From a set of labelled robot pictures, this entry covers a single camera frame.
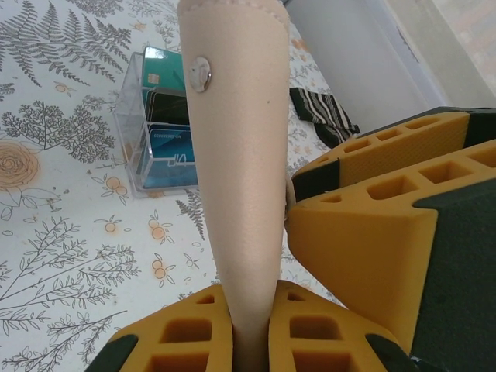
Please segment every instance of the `white wall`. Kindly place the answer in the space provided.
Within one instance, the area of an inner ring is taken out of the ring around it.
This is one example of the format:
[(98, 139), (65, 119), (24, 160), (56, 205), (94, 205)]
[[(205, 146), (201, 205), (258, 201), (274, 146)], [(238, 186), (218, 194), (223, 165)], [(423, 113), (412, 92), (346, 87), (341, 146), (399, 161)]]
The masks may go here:
[(440, 105), (414, 84), (366, 0), (292, 0), (288, 12), (362, 133)]

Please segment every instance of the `metal snap button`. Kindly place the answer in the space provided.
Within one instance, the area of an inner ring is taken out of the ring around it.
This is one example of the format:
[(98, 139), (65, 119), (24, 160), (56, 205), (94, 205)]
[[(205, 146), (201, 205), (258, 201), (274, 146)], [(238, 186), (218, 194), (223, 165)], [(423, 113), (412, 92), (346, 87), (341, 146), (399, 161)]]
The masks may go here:
[(206, 91), (212, 79), (212, 72), (210, 71), (210, 63), (204, 57), (196, 57), (189, 67), (189, 83), (191, 87), (197, 92), (202, 93)]

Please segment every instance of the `clear plastic box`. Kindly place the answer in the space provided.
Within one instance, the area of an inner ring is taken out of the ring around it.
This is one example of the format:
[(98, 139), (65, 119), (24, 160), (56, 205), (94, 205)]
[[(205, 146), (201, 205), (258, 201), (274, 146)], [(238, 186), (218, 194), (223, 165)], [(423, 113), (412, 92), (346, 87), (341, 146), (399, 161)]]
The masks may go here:
[(149, 88), (142, 87), (142, 68), (143, 55), (133, 53), (113, 114), (136, 198), (198, 185), (194, 163), (153, 157), (148, 132), (153, 123), (146, 121), (143, 103)]

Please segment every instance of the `floral tablecloth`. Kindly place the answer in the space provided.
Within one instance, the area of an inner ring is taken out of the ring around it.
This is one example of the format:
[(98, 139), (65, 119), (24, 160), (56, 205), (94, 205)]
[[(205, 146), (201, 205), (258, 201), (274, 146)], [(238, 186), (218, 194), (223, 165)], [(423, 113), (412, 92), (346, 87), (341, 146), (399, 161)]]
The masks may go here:
[[(218, 282), (198, 190), (133, 199), (112, 110), (133, 51), (180, 50), (177, 1), (0, 0), (0, 362), (83, 371)], [(328, 86), (291, 27), (291, 85)], [(290, 173), (327, 151), (289, 117)], [(284, 245), (281, 277), (332, 295)]]

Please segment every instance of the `striped fabric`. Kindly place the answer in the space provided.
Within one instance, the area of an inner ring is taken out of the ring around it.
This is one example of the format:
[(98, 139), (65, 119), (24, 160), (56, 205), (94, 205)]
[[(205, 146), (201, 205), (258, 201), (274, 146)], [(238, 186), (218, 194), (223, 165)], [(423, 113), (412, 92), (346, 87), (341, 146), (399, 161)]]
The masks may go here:
[(291, 88), (289, 94), (298, 118), (313, 122), (317, 136), (328, 147), (333, 148), (360, 132), (333, 95), (322, 95), (303, 88)]

